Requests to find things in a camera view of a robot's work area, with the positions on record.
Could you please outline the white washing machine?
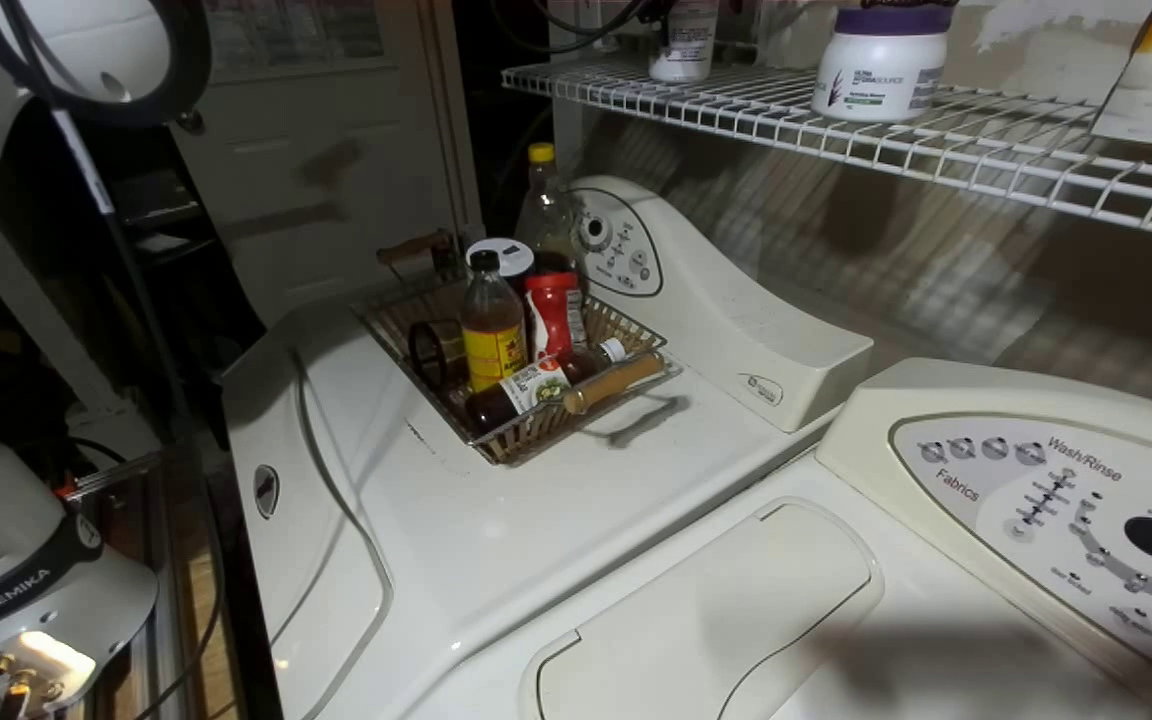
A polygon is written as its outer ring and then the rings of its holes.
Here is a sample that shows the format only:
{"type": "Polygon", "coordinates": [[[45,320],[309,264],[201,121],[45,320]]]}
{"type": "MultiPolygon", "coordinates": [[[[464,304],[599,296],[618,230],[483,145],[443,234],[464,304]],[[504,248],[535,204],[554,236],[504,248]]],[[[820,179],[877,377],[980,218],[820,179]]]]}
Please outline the white washing machine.
{"type": "Polygon", "coordinates": [[[428,388],[406,329],[454,286],[282,315],[223,380],[234,503],[279,720],[401,720],[689,513],[787,458],[870,340],[761,287],[655,193],[582,178],[590,408],[490,437],[428,388]]]}

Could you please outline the white jar purple lid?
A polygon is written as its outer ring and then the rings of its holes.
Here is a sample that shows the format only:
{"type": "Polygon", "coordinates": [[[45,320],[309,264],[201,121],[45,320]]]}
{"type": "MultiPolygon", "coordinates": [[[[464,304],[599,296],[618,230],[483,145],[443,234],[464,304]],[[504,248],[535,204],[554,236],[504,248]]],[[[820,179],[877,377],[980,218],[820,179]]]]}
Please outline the white jar purple lid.
{"type": "Polygon", "coordinates": [[[810,109],[830,121],[917,121],[949,59],[943,4],[841,8],[817,69],[810,109]]]}

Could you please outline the dark can white lid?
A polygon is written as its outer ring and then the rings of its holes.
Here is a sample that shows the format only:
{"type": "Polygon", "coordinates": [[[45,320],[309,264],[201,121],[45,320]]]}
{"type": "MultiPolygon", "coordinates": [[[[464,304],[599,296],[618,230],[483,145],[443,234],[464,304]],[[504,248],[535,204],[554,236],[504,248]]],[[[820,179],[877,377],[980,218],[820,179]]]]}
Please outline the dark can white lid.
{"type": "Polygon", "coordinates": [[[490,257],[504,281],[522,281],[535,254],[514,236],[483,236],[464,248],[464,262],[490,257]]]}

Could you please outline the tall bottle dark liquid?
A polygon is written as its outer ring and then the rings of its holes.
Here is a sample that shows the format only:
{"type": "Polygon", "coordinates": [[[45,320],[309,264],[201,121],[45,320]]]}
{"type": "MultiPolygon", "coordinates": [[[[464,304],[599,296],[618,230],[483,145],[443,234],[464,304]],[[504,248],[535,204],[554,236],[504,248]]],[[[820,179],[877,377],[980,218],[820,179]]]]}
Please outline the tall bottle dark liquid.
{"type": "Polygon", "coordinates": [[[574,222],[578,204],[554,171],[554,147],[531,145],[514,236],[531,246],[541,267],[572,274],[578,264],[574,222]]]}

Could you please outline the red lidded container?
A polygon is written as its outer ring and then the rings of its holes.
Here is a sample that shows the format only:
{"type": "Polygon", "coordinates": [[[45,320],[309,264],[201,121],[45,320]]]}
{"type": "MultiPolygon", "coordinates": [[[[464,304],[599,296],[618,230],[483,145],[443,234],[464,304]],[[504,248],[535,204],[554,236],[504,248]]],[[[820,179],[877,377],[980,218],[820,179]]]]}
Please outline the red lidded container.
{"type": "Polygon", "coordinates": [[[531,356],[547,370],[565,364],[582,340],[578,286],[572,274],[535,274],[528,281],[531,356]]]}

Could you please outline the white dryer machine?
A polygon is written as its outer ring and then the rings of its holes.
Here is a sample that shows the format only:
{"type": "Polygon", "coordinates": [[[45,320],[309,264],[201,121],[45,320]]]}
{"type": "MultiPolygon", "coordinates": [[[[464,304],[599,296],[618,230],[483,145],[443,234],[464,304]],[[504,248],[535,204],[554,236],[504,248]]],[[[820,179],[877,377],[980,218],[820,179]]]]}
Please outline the white dryer machine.
{"type": "Polygon", "coordinates": [[[901,361],[406,720],[1152,720],[1152,402],[901,361]]]}

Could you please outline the amber bottle white label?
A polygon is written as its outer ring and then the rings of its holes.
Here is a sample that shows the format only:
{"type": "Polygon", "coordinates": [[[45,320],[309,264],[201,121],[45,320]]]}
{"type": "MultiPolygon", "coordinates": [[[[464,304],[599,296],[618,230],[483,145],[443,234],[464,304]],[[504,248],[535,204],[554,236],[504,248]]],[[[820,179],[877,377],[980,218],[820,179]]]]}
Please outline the amber bottle white label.
{"type": "Polygon", "coordinates": [[[467,406],[464,406],[467,428],[474,437],[488,437],[488,432],[528,417],[542,402],[559,402],[565,393],[566,393],[566,377],[559,370],[528,364],[528,370],[504,377],[501,386],[467,395],[467,406]]]}

